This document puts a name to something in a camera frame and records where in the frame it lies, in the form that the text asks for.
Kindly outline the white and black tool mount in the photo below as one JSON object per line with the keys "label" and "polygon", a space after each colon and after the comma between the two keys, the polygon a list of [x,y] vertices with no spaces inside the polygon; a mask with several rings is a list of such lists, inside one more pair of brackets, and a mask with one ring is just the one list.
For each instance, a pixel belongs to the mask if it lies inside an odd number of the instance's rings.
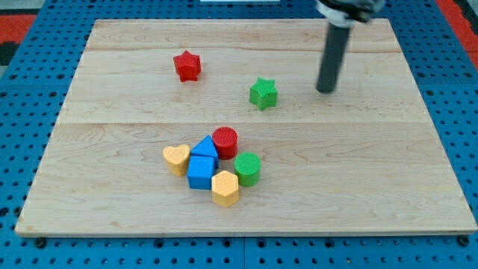
{"label": "white and black tool mount", "polygon": [[385,6],[385,0],[317,0],[316,9],[339,28],[368,23]]}

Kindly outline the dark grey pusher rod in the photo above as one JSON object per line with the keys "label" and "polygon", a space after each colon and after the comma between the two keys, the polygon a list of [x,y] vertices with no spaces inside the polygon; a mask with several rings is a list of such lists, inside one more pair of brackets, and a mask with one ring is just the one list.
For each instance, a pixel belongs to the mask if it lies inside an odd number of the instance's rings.
{"label": "dark grey pusher rod", "polygon": [[332,93],[335,90],[349,36],[350,28],[329,23],[316,83],[316,90],[319,93]]}

